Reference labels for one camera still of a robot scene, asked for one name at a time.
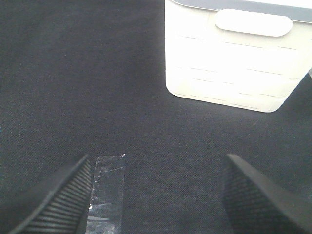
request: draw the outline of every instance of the storage bin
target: storage bin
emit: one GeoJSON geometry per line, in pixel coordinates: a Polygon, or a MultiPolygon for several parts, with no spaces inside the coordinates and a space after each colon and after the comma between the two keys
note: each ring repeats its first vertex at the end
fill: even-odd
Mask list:
{"type": "Polygon", "coordinates": [[[174,95],[277,110],[312,67],[312,1],[165,0],[174,95]]]}

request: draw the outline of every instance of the bin lid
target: bin lid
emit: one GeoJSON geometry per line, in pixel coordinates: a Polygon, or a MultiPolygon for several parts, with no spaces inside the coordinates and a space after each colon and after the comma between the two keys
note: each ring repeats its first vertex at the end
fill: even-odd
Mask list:
{"type": "Polygon", "coordinates": [[[312,23],[312,0],[172,0],[181,5],[209,10],[235,9],[287,16],[312,23]]]}

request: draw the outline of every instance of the white plastic storage bin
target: white plastic storage bin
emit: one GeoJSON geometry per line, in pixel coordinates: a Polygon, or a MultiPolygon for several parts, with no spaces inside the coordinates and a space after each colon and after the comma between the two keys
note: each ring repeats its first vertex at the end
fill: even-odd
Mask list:
{"type": "Polygon", "coordinates": [[[179,97],[273,112],[312,67],[310,0],[165,0],[165,19],[179,97]]]}

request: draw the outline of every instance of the black ribbed surface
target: black ribbed surface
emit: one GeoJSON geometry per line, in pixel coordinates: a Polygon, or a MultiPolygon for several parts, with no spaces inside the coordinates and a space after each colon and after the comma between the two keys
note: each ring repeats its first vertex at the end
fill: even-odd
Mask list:
{"type": "Polygon", "coordinates": [[[223,204],[236,234],[305,234],[235,164],[224,169],[223,204]]]}
{"type": "Polygon", "coordinates": [[[73,234],[89,204],[92,187],[89,160],[77,170],[21,234],[73,234]]]}

